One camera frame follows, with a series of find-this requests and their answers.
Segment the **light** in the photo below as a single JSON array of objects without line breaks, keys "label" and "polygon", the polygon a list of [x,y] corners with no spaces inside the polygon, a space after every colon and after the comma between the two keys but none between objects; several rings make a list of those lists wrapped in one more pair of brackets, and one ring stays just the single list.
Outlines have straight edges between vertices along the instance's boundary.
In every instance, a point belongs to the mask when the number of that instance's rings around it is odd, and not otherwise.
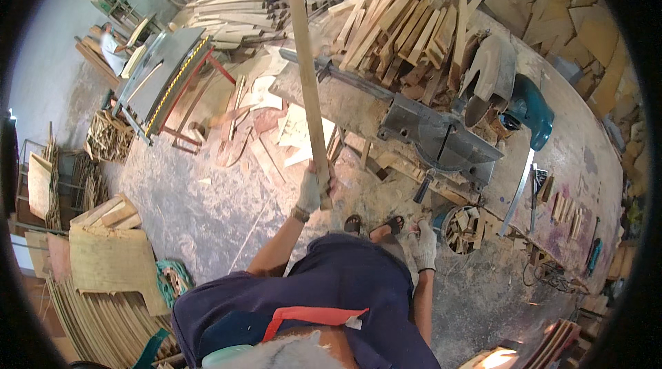
[{"label": "light", "polygon": [[500,349],[492,352],[491,355],[483,359],[479,368],[482,369],[491,369],[496,368],[497,366],[503,365],[508,362],[510,359],[517,356],[517,352],[511,349]]}]

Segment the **white shirt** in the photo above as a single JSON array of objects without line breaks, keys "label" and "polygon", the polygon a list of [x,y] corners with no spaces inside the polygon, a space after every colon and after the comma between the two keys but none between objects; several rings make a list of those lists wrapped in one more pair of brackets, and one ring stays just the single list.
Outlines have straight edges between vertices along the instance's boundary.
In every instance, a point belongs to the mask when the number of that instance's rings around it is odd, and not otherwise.
[{"label": "white shirt", "polygon": [[126,52],[121,51],[115,53],[115,49],[119,46],[119,43],[115,41],[112,35],[105,31],[101,35],[99,46],[101,47],[101,52],[103,53],[104,58],[112,68],[112,71],[116,76],[119,76],[128,60]]}]

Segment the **work glove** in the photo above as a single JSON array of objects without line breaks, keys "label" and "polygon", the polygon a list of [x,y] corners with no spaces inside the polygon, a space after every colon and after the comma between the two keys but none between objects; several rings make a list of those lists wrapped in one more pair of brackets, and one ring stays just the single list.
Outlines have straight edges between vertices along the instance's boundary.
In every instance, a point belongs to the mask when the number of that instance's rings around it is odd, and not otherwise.
[{"label": "work glove", "polygon": [[[335,193],[335,171],[331,164],[329,164],[330,181],[328,193],[333,196]],[[297,208],[310,215],[317,211],[320,207],[320,185],[315,173],[315,164],[310,161],[308,168],[303,173],[303,180],[299,188],[299,200],[297,201]]]},{"label": "work glove", "polygon": [[421,218],[412,224],[407,239],[418,272],[426,269],[437,271],[434,265],[434,259],[437,257],[437,235],[430,228],[429,220]]}]

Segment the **bracelet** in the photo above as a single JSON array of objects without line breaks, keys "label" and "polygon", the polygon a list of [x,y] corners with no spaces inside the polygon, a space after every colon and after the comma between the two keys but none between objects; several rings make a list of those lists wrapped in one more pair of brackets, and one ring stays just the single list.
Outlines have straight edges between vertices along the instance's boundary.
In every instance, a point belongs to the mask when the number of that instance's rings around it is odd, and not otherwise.
[{"label": "bracelet", "polygon": [[302,210],[301,208],[294,206],[290,210],[290,217],[302,222],[303,224],[307,223],[310,220],[310,214]]}]

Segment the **red stripe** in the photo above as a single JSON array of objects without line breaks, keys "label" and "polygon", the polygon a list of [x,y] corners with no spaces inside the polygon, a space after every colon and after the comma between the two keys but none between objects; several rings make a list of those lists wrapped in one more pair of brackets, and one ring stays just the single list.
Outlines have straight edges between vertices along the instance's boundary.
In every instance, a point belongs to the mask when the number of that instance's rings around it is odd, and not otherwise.
[{"label": "red stripe", "polygon": [[272,340],[273,337],[276,336],[276,332],[283,323],[283,320],[302,320],[326,326],[340,326],[344,325],[350,317],[358,317],[368,310],[369,309],[345,310],[336,309],[335,307],[307,306],[281,307],[273,312],[273,317],[267,326],[267,330],[264,332],[264,338],[262,338],[262,341],[268,342],[269,340]]}]

